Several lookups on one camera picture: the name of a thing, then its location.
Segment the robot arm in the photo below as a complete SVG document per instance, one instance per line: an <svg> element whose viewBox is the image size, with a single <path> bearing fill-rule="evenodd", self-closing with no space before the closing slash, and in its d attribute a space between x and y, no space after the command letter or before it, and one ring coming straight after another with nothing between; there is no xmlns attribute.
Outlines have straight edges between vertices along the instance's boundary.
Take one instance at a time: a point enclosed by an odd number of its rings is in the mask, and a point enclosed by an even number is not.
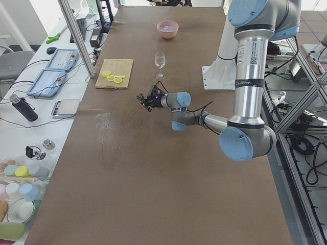
<svg viewBox="0 0 327 245"><path fill-rule="evenodd" d="M147 96L136 98L148 110L168 107L172 129L184 131L199 125L219 135L223 153L234 161L247 161L266 155L276 144L274 131L261 119L268 42L294 37L300 26L300 1L233 1L227 22L238 41L235 99L231 118L200 109L189 111L187 92L163 92L157 85Z"/></svg>

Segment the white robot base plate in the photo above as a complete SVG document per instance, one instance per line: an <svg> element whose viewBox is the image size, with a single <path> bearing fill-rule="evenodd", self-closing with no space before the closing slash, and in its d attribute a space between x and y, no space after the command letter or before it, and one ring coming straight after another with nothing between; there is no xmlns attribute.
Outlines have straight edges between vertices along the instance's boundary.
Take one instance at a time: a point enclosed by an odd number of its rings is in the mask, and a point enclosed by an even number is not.
<svg viewBox="0 0 327 245"><path fill-rule="evenodd" d="M234 38L234 32L234 26L226 17L216 60L210 66L202 67L204 89L235 89L238 41Z"/></svg>

